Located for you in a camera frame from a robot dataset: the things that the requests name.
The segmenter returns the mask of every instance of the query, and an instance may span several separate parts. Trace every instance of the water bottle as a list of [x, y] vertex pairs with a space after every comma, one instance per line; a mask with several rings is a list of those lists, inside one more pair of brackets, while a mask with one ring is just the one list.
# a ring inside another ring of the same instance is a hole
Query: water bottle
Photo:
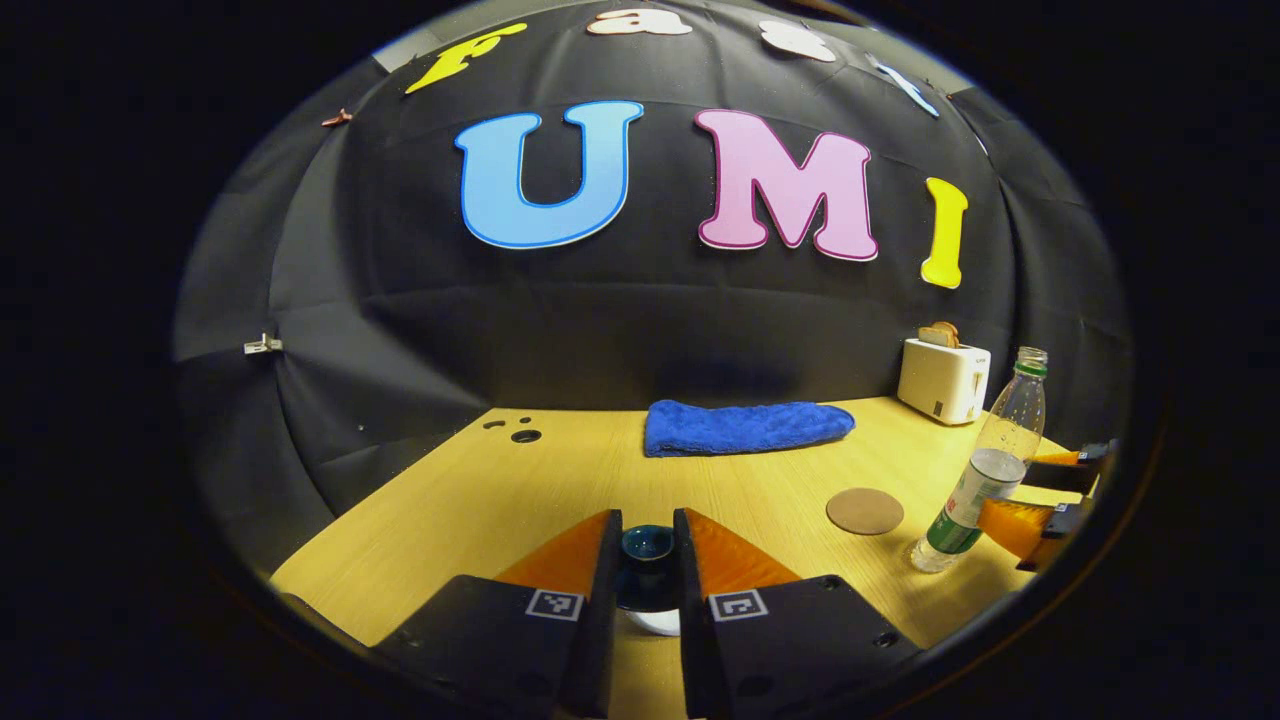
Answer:
[[1048, 354], [1019, 347], [1014, 379], [1000, 392], [982, 425], [973, 455], [960, 482], [925, 530], [911, 546], [911, 565], [924, 573], [941, 573], [982, 537], [978, 514], [988, 497], [1009, 497], [1030, 465], [1044, 433], [1044, 375]]

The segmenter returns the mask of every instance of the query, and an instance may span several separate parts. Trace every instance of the blue microfiber cloth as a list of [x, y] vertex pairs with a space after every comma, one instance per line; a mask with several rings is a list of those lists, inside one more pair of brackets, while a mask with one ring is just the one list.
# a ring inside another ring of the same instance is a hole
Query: blue microfiber cloth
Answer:
[[786, 450], [840, 439], [854, 429], [854, 416], [814, 402], [708, 410], [675, 400], [649, 406], [644, 427], [648, 457], [735, 455]]

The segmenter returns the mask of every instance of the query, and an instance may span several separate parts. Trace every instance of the toaster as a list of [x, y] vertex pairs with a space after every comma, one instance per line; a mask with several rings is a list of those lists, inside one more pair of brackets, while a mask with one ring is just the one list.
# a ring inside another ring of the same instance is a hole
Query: toaster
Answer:
[[897, 398], [947, 425], [977, 420], [987, 396], [991, 352], [969, 345], [943, 347], [904, 341]]

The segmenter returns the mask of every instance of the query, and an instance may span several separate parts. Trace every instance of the cork coaster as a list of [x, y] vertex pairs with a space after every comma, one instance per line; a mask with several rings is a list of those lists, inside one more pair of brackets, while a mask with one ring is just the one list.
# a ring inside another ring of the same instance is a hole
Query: cork coaster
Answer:
[[902, 503], [874, 488], [850, 488], [827, 502], [827, 518], [842, 530], [878, 536], [902, 521]]

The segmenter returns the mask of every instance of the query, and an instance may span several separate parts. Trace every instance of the letter u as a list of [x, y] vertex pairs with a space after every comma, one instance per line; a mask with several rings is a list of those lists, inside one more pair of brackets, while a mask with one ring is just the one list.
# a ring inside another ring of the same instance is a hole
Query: letter u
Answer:
[[541, 124], [532, 113], [471, 126], [454, 145], [462, 160], [462, 220], [498, 247], [531, 250], [582, 240], [609, 224], [627, 199], [627, 128], [644, 114], [639, 102], [608, 100], [575, 105], [564, 120], [582, 128], [582, 184], [554, 205], [525, 200], [521, 172], [525, 136]]

